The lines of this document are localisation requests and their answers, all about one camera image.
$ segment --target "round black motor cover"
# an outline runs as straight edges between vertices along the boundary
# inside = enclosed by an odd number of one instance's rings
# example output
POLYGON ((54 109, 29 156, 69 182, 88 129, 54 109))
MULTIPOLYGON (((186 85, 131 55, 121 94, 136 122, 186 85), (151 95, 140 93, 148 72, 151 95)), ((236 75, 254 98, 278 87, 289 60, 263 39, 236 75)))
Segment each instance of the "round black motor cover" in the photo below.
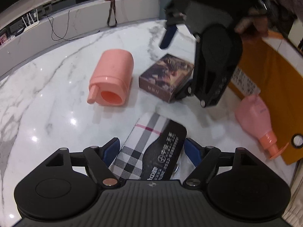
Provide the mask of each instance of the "round black motor cover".
POLYGON ((207 193, 220 211, 247 221, 281 217, 290 200, 286 182, 256 166, 217 175, 208 184, 207 193))
POLYGON ((72 171, 51 177, 33 172, 16 186, 14 192, 22 217, 65 219, 84 211, 96 199, 97 186, 86 175, 72 171))

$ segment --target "container opening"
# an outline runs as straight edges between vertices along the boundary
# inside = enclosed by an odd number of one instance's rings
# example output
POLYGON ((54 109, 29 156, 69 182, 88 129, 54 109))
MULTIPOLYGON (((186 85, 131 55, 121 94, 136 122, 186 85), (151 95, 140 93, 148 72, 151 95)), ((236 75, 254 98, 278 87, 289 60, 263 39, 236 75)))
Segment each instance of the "container opening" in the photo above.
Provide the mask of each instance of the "container opening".
POLYGON ((117 94, 110 92, 110 91, 102 91, 101 92, 101 96, 102 98, 111 103, 111 104, 121 104, 122 103, 122 99, 120 96, 118 96, 117 94))

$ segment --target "ribbed gray panel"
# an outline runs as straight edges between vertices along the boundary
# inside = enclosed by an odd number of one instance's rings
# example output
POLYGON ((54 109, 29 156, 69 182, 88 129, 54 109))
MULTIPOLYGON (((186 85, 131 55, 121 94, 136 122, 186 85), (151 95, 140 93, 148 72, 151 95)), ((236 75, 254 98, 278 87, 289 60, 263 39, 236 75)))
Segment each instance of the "ribbed gray panel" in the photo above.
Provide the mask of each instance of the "ribbed gray panel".
POLYGON ((179 181, 128 180, 120 189, 105 190, 87 212, 58 223, 23 219, 16 227, 289 227, 282 219, 253 224, 220 215, 199 191, 179 181))

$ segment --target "plaid case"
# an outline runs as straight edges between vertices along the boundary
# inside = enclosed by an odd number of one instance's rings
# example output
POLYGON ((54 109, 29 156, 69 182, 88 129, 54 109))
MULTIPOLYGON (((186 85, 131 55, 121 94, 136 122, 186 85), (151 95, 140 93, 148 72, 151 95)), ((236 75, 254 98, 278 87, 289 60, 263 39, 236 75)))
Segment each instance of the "plaid case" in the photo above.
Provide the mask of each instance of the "plaid case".
POLYGON ((136 123, 110 170, 118 179, 139 180, 145 150, 158 139, 169 119, 156 113, 144 114, 136 123))

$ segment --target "pink container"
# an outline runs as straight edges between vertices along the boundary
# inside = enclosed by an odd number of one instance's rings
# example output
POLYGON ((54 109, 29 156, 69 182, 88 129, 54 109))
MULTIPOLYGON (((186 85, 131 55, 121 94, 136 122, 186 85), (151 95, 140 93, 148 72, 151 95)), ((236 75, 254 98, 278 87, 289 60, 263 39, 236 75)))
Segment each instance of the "pink container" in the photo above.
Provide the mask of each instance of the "pink container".
POLYGON ((284 152, 288 144, 278 149, 269 110, 260 96, 245 97, 235 111, 235 117, 244 131, 259 140, 263 149, 269 153, 269 159, 275 159, 284 152))
POLYGON ((89 82, 87 103, 121 106, 128 96, 134 59, 130 52, 120 49, 105 51, 89 82))

